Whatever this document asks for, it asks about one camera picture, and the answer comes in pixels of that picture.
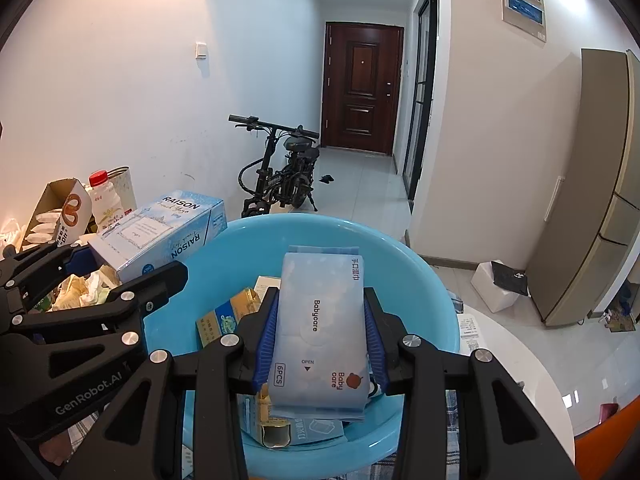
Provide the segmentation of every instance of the red bottle cap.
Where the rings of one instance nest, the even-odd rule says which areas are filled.
[[[107,172],[104,170],[96,171],[91,176],[89,176],[89,184],[91,187],[100,186],[100,184],[104,184],[107,182],[109,177],[107,176]]]

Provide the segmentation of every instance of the doormat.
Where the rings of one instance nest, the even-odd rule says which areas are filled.
[[[631,316],[622,312],[619,304],[613,304],[609,307],[609,320],[606,327],[612,332],[634,332],[636,324]]]

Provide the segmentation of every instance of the light switch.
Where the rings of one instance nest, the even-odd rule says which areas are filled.
[[[196,59],[207,59],[206,43],[196,43]]]

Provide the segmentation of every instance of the sliding glass door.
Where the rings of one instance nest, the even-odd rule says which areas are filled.
[[[415,190],[422,173],[422,156],[431,118],[439,3],[440,0],[426,0],[418,14],[418,61],[415,73],[414,107],[402,170],[402,179],[412,210]]]

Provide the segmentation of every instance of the plastic bottle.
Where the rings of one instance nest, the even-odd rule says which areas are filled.
[[[113,188],[113,184],[109,182],[106,171],[100,170],[92,174],[89,177],[89,184],[92,187],[89,196],[91,197],[91,209],[94,213],[95,223],[98,226],[98,232],[104,231],[124,218],[122,201]]]

